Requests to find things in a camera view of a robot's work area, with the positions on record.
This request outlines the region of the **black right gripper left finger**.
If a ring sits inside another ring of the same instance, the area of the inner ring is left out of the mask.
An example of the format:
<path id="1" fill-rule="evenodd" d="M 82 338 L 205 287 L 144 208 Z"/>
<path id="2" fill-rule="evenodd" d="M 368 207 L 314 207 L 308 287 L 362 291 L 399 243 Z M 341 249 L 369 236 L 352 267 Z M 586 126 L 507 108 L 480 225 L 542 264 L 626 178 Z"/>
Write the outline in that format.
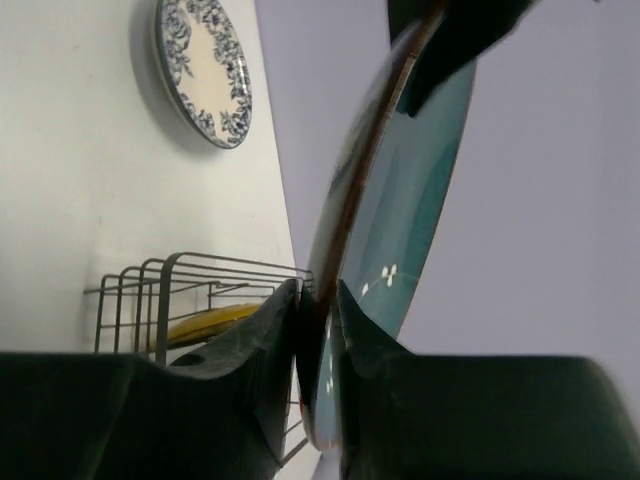
<path id="1" fill-rule="evenodd" d="M 5 479 L 271 479 L 298 285 L 163 367 L 133 354 L 3 353 Z"/>

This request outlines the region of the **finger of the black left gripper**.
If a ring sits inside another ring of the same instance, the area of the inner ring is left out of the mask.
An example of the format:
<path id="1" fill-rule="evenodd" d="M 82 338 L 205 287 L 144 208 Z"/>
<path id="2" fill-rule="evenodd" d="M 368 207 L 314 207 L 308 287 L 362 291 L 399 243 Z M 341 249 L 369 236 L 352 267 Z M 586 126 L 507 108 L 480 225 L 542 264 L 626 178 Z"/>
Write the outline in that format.
<path id="1" fill-rule="evenodd" d="M 411 23 L 425 20 L 432 13 L 442 15 L 433 35 L 419 49 L 415 79 L 401 111 L 417 116 L 442 83 L 511 34 L 536 5 L 528 0 L 389 1 L 392 40 Z"/>

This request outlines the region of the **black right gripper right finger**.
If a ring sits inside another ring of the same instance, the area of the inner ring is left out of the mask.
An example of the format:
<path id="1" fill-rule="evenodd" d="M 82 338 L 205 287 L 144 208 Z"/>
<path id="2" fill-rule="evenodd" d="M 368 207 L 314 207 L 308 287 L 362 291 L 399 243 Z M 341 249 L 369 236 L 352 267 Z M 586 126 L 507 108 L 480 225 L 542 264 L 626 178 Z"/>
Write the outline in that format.
<path id="1" fill-rule="evenodd" d="M 639 436 L 579 356 L 419 355 L 337 295 L 344 479 L 635 479 Z"/>

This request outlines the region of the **yellow brown glazed plate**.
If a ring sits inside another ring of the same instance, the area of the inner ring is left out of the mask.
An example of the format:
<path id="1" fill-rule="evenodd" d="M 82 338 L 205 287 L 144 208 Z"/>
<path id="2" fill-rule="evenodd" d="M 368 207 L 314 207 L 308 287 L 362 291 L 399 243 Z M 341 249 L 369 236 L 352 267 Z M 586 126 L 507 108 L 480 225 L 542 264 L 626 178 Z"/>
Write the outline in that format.
<path id="1" fill-rule="evenodd" d="M 201 342 L 224 333 L 258 310 L 260 304 L 236 304 L 214 308 L 172 326 L 167 332 L 169 346 Z"/>

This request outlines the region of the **dark teal glazed plate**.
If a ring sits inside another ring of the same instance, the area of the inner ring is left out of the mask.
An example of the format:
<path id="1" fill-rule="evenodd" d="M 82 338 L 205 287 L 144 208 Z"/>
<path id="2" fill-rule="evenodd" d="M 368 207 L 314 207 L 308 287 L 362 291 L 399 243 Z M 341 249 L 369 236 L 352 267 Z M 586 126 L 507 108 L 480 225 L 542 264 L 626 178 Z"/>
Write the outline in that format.
<path id="1" fill-rule="evenodd" d="M 396 336 L 406 318 L 450 185 L 473 90 L 467 63 L 434 86 L 428 50 L 454 17 L 425 3 L 401 28 L 338 157 L 316 227 L 300 298 L 297 373 L 306 435 L 318 450 L 340 441 L 332 326 L 337 291 Z"/>

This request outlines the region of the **blue floral white plate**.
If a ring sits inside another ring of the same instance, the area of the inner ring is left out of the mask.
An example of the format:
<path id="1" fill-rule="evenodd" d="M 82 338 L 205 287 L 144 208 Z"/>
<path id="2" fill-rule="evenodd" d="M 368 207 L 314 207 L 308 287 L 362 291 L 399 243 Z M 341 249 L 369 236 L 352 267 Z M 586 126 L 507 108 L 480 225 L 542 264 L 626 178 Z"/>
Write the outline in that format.
<path id="1" fill-rule="evenodd" d="M 252 85 L 234 25 L 219 1 L 158 1 L 153 42 L 175 108 L 209 143 L 238 147 L 252 120 Z"/>

